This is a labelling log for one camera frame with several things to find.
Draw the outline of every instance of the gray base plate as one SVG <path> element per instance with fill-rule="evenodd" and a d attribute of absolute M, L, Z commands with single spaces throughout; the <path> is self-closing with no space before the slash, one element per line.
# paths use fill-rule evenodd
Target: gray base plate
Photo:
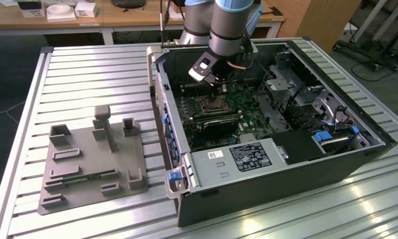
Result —
<path fill-rule="evenodd" d="M 134 123 L 128 137 L 124 137 L 123 123 L 111 125 L 116 152 L 111 152 L 104 134 L 96 141 L 92 131 L 98 131 L 98 126 L 75 129 L 71 133 L 66 125 L 54 126 L 67 133 L 58 135 L 62 146 L 55 147 L 51 142 L 48 147 L 39 214 L 147 192 L 140 125 Z M 56 134 L 54 127 L 51 137 Z"/>

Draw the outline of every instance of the gray holder block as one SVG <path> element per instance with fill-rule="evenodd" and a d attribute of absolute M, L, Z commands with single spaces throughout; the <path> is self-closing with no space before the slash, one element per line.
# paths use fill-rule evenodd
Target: gray holder block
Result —
<path fill-rule="evenodd" d="M 100 177 L 103 179 L 115 179 L 115 178 L 119 178 L 120 177 L 120 171 L 119 169 L 114 169 L 114 172 L 110 172 L 110 173 L 104 173 L 100 175 Z"/>
<path fill-rule="evenodd" d="M 124 136 L 130 137 L 136 134 L 136 121 L 134 118 L 123 119 Z"/>
<path fill-rule="evenodd" d="M 66 189 L 66 185 L 62 182 L 62 178 L 60 179 L 52 179 L 46 181 L 44 183 L 44 187 L 43 187 L 48 192 L 54 192 L 56 190 L 62 190 Z"/>
<path fill-rule="evenodd" d="M 92 131 L 96 141 L 102 141 L 107 139 L 106 130 L 103 128 Z"/>
<path fill-rule="evenodd" d="M 100 186 L 100 192 L 104 196 L 110 196 L 123 191 L 120 182 L 107 183 Z"/>
<path fill-rule="evenodd" d="M 71 135 L 71 131 L 66 124 L 55 125 L 51 127 L 50 140 L 55 147 L 66 146 L 70 144 L 67 135 Z"/>
<path fill-rule="evenodd" d="M 140 169 L 139 169 L 138 178 L 134 178 L 134 176 L 131 176 L 131 172 L 127 172 L 127 178 L 128 178 L 128 187 L 130 187 L 130 189 L 136 190 L 136 189 L 143 188 L 144 186 L 147 186 L 147 177 L 143 175 Z"/>
<path fill-rule="evenodd" d="M 71 166 L 71 168 L 59 168 L 58 170 L 52 169 L 50 172 L 50 178 L 51 179 L 63 178 L 72 175 L 78 175 L 80 173 L 82 173 L 82 168 L 79 165 L 76 165 L 76 166 Z"/>
<path fill-rule="evenodd" d="M 82 150 L 79 148 L 74 148 L 74 149 L 54 152 L 52 159 L 58 161 L 58 160 L 76 158 L 80 156 L 82 156 Z"/>
<path fill-rule="evenodd" d="M 134 119 L 110 124 L 108 108 L 96 108 L 92 127 L 70 131 L 63 124 L 51 128 L 40 201 L 62 194 L 66 203 L 56 207 L 40 204 L 40 215 L 144 193 L 150 189 L 140 125 Z M 115 140 L 116 151 L 112 152 L 106 129 Z"/>
<path fill-rule="evenodd" d="M 44 208 L 55 208 L 58 206 L 63 206 L 67 203 L 66 197 L 62 193 L 55 194 L 44 198 L 40 202 L 42 207 Z"/>

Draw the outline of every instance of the wooden desk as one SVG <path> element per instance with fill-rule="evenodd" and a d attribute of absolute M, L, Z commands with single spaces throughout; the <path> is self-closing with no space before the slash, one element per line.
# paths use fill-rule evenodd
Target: wooden desk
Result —
<path fill-rule="evenodd" d="M 160 30 L 160 0 L 147 0 L 147 6 L 139 9 L 131 9 L 124 12 L 124 9 L 116 7 L 111 0 L 103 1 L 104 14 L 104 30 L 103 33 L 110 35 L 115 31 L 147 31 Z M 257 27 L 268 28 L 267 38 L 276 38 L 281 23 L 285 21 L 285 16 L 272 13 L 264 14 L 259 20 Z M 167 25 L 166 30 L 183 30 L 184 21 L 172 20 Z M 112 38 L 106 38 L 106 44 L 114 44 Z"/>
<path fill-rule="evenodd" d="M 106 44 L 112 45 L 114 32 L 160 30 L 160 0 L 147 0 L 144 8 L 126 12 L 123 8 L 111 3 L 111 0 L 95 2 L 99 6 L 96 18 L 79 17 L 76 21 L 55 23 L 48 23 L 47 17 L 26 18 L 18 6 L 4 7 L 0 3 L 0 36 L 100 32 Z M 284 16 L 276 16 L 272 13 L 261 16 L 257 27 L 269 28 L 268 38 L 276 37 L 284 20 Z M 183 28 L 184 22 L 171 19 L 166 29 Z"/>
<path fill-rule="evenodd" d="M 19 6 L 4 7 L 0 3 L 0 36 L 46 35 L 102 32 L 103 13 L 96 18 L 79 17 L 76 21 L 47 22 L 47 17 L 26 18 Z"/>

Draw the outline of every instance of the wooden cabinet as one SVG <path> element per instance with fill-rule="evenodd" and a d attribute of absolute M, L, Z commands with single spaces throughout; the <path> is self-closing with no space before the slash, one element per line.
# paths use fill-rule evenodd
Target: wooden cabinet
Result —
<path fill-rule="evenodd" d="M 308 36 L 327 52 L 331 52 L 361 0 L 268 0 L 268 2 L 287 17 L 277 37 Z"/>

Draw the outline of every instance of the white box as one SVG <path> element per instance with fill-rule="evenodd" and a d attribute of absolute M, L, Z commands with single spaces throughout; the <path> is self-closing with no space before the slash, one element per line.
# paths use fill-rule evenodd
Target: white box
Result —
<path fill-rule="evenodd" d="M 55 4 L 47 8 L 48 22 L 75 21 L 76 19 L 74 8 L 68 5 Z"/>
<path fill-rule="evenodd" d="M 24 17 L 46 16 L 44 4 L 38 1 L 19 1 L 19 8 Z"/>
<path fill-rule="evenodd" d="M 78 7 L 75 8 L 75 14 L 79 17 L 96 17 L 98 6 L 94 2 L 79 2 Z"/>
<path fill-rule="evenodd" d="M 340 36 L 340 40 L 349 42 L 357 32 L 359 28 L 351 23 L 347 24 L 343 34 Z"/>

